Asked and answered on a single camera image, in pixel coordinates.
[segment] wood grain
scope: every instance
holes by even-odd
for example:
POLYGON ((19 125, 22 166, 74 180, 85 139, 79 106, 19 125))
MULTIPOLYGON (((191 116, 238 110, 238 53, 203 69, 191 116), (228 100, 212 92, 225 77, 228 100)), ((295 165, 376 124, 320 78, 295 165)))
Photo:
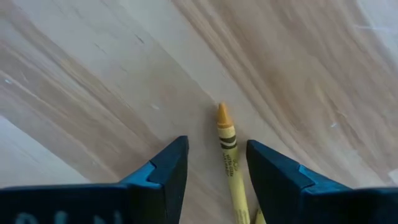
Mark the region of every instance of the wood grain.
POLYGON ((396 185, 397 8, 2 0, 0 185, 115 182, 186 134, 181 223, 233 223, 219 101, 234 116, 252 216, 249 138, 350 187, 396 185))

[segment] light wood table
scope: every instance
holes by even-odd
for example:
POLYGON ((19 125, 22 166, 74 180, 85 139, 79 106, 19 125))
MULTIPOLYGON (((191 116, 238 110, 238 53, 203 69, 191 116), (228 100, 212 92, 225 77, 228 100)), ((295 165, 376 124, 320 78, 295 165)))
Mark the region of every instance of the light wood table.
POLYGON ((350 187, 398 183, 394 0, 2 0, 0 185, 115 182, 190 141, 181 223, 233 223, 216 104, 350 187))

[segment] crayon tip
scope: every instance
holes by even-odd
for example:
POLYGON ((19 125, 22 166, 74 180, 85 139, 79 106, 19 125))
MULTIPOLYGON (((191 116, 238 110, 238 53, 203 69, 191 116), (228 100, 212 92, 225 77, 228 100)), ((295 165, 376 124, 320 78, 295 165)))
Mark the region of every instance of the crayon tip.
POLYGON ((233 125, 232 118, 228 114, 228 109, 224 102, 218 105, 217 126, 219 128, 229 128, 233 125))

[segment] yellow crayon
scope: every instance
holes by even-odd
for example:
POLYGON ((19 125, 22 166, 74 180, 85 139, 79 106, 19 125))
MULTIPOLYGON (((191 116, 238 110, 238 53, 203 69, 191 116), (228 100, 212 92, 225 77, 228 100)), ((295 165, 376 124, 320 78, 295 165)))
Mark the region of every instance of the yellow crayon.
POLYGON ((256 224, 266 224, 266 220, 264 219, 264 216, 262 214, 260 207, 257 209, 256 224))
POLYGON ((225 171, 228 176, 236 223, 250 224, 248 202, 238 162, 239 152, 236 145, 235 127, 227 112, 225 103, 220 103, 218 106, 217 128, 223 150, 225 171))

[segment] black stripe on crayon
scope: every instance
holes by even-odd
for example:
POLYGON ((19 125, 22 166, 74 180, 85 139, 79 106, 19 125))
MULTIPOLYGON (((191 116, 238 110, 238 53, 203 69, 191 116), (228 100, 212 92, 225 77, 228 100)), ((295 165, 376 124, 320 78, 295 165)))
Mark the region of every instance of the black stripe on crayon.
POLYGON ((235 140, 236 140, 236 135, 235 135, 235 136, 232 136, 232 137, 230 137, 230 138, 221 138, 221 137, 220 137, 220 140, 223 141, 223 142, 226 142, 226 143, 233 143, 233 142, 235 142, 235 140))
POLYGON ((221 144, 221 148, 222 148, 222 149, 233 149, 233 148, 236 147, 236 143, 233 144, 232 146, 226 146, 226 145, 224 145, 222 142, 221 142, 220 144, 221 144))

